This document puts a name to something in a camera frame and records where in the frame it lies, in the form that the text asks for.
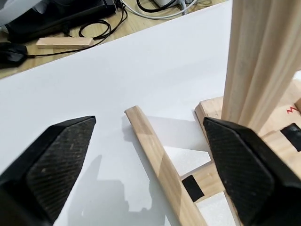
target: red marking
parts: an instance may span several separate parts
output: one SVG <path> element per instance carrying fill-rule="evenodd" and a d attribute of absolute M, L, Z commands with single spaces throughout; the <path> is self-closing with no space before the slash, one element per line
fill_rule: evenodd
<path fill-rule="evenodd" d="M 289 114 L 290 112 L 293 113 L 293 110 L 298 111 L 297 108 L 294 107 L 290 107 L 290 109 L 288 109 L 286 112 Z"/>

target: light wooden table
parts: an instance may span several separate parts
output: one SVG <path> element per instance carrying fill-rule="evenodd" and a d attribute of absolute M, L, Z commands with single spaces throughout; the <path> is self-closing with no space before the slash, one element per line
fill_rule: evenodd
<path fill-rule="evenodd" d="M 218 4 L 221 2 L 224 2 L 226 0 L 200 0 L 200 2 L 190 8 L 190 12 L 197 11 L 203 8 L 206 8 L 208 6 Z M 127 0 L 129 5 L 134 8 L 136 11 L 139 11 L 138 6 L 136 5 L 135 0 Z M 141 3 L 146 7 L 146 8 L 155 8 L 155 3 L 152 3 L 150 0 L 142 0 Z M 180 9 L 178 7 L 172 7 L 169 8 L 165 11 L 159 12 L 159 13 L 153 13 L 149 14 L 151 16 L 163 16 L 163 15 L 169 15 L 175 12 L 178 12 Z M 117 11 L 116 15 L 113 15 L 109 18 L 106 18 L 105 20 L 110 23 L 112 28 L 115 27 L 115 25 L 120 21 L 121 17 L 121 12 Z M 114 34 L 112 34 L 110 37 L 108 37 L 103 43 L 109 42 L 118 38 L 121 38 L 123 36 L 132 34 L 134 32 L 141 31 L 145 28 L 152 27 L 157 24 L 161 24 L 165 22 L 166 20 L 150 20 L 146 18 L 142 18 L 139 16 L 136 16 L 129 12 L 128 10 L 128 18 L 127 20 L 116 30 Z M 104 30 L 106 29 L 105 25 L 100 25 L 100 24 L 94 24 L 89 27 L 87 27 L 83 34 L 87 37 L 93 37 L 101 34 Z M 74 37 L 78 37 L 78 31 L 79 28 L 74 28 L 71 30 L 71 35 Z M 63 37 L 63 34 L 56 34 L 52 35 L 51 37 Z M 7 36 L 3 32 L 0 32 L 0 42 L 5 42 L 7 41 Z M 54 53 L 54 52 L 62 52 L 62 51 L 67 51 L 68 49 L 38 49 L 35 46 L 36 40 L 29 42 L 26 44 L 27 49 L 29 54 L 35 55 L 35 54 L 49 54 L 49 53 Z M 56 56 L 46 56 L 46 57 L 38 57 L 36 59 L 28 59 L 25 63 L 23 63 L 20 67 L 18 68 L 9 68 L 9 69 L 0 69 L 0 79 L 16 74 L 18 72 L 22 72 L 25 70 L 28 70 L 30 68 L 54 61 L 56 59 L 60 59 L 62 57 L 68 56 L 70 54 L 61 54 L 61 55 L 56 55 Z"/>

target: wooden post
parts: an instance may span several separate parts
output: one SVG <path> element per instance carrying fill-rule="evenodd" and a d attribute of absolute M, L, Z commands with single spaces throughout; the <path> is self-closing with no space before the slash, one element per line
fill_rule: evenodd
<path fill-rule="evenodd" d="M 233 0 L 222 119 L 258 132 L 301 62 L 301 0 Z"/>

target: small wooden piece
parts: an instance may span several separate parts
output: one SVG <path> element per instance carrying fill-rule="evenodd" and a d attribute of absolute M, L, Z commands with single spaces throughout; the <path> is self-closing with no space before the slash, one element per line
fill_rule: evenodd
<path fill-rule="evenodd" d="M 140 144 L 182 226 L 206 226 L 152 126 L 137 106 L 125 111 Z"/>
<path fill-rule="evenodd" d="M 300 27 L 300 0 L 233 0 L 223 120 L 261 129 L 301 62 Z"/>
<path fill-rule="evenodd" d="M 40 38 L 36 45 L 38 48 L 84 48 L 93 45 L 92 38 Z"/>
<path fill-rule="evenodd" d="M 214 162 L 209 162 L 201 166 L 192 175 L 205 195 L 196 202 L 200 202 L 225 190 Z"/>

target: wooden block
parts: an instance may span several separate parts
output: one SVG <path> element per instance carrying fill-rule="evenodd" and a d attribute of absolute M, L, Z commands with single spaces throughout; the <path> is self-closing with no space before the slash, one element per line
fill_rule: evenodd
<path fill-rule="evenodd" d="M 38 48 L 84 48 L 92 46 L 92 38 L 40 38 L 36 45 Z"/>
<path fill-rule="evenodd" d="M 200 202 L 225 190 L 214 162 L 201 166 L 192 175 L 205 195 L 196 202 Z"/>
<path fill-rule="evenodd" d="M 275 131 L 268 136 L 264 136 L 262 139 L 296 176 L 301 179 L 301 152 L 298 152 L 280 131 Z"/>
<path fill-rule="evenodd" d="M 260 137 L 271 131 L 280 130 L 293 122 L 299 125 L 300 112 L 294 103 L 301 97 L 301 90 L 298 89 L 300 81 L 292 80 L 286 92 L 281 97 L 277 108 L 272 112 L 268 120 L 258 132 Z M 213 117 L 220 119 L 222 116 L 222 97 L 204 100 L 199 103 L 195 109 L 196 115 L 202 127 L 204 134 L 206 131 L 203 126 L 204 117 Z"/>
<path fill-rule="evenodd" d="M 137 106 L 125 111 L 133 130 L 182 226 L 206 226 L 155 131 Z"/>
<path fill-rule="evenodd" d="M 222 119 L 259 132 L 301 62 L 301 1 L 233 0 Z"/>

